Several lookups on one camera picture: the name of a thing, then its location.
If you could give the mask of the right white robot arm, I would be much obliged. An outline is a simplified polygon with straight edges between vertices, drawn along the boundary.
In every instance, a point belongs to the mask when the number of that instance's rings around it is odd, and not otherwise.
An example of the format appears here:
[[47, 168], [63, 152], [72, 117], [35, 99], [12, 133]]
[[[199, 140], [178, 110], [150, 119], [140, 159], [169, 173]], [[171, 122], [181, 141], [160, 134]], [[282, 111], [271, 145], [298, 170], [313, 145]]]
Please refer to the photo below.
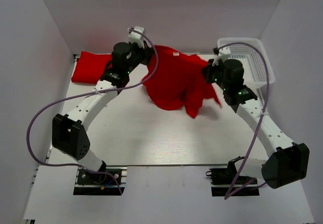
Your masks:
[[263, 111], [256, 94], [244, 83], [244, 69], [239, 60], [208, 60], [202, 69], [207, 83], [216, 83], [223, 91], [224, 100], [254, 132], [253, 140], [263, 145], [267, 160], [240, 156], [228, 162], [225, 178], [234, 183], [247, 179], [262, 179], [277, 189], [302, 180], [307, 175], [309, 148], [296, 143], [282, 132]]

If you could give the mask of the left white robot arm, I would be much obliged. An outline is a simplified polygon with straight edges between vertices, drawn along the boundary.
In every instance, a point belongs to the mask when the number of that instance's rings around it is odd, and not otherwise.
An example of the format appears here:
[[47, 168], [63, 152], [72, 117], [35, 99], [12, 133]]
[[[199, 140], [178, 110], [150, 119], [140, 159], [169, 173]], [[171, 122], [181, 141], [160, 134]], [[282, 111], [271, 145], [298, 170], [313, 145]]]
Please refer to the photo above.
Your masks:
[[52, 146], [90, 170], [95, 183], [106, 179], [106, 164], [90, 149], [87, 130], [107, 104], [124, 90], [130, 73], [139, 65], [148, 65], [154, 52], [145, 40], [119, 42], [114, 45], [112, 58], [106, 64], [93, 94], [85, 97], [65, 115], [57, 114], [52, 121]]

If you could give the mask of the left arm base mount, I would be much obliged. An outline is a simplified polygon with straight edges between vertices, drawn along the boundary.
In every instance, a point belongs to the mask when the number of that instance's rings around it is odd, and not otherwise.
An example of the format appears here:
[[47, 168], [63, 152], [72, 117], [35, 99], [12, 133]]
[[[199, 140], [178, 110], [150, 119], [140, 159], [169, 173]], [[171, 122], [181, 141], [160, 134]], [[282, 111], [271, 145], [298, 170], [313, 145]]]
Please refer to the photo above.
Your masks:
[[91, 174], [78, 169], [73, 195], [75, 196], [121, 196], [126, 187], [127, 168], [110, 167], [107, 174]]

